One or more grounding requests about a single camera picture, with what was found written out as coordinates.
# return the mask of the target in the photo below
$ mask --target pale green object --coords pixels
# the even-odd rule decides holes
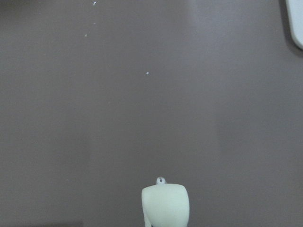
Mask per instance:
[[[180,184],[158,177],[156,185],[142,190],[142,207],[145,227],[187,227],[189,199]]]

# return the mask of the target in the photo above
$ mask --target white object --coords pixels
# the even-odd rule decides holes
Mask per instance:
[[[303,0],[286,0],[286,4],[292,38],[303,49]]]
[[[180,184],[158,177],[156,185],[142,190],[142,207],[145,227],[187,227],[189,199]]]

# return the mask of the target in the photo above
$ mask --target white plastic object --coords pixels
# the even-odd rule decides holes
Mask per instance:
[[[180,184],[158,177],[156,185],[142,190],[142,207],[145,227],[187,227],[189,199]]]
[[[286,0],[286,4],[292,38],[303,49],[303,0]]]

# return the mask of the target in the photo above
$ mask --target gray surface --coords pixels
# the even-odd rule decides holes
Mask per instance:
[[[284,1],[0,7],[0,225],[143,227],[159,175],[186,186],[189,227],[303,225]]]

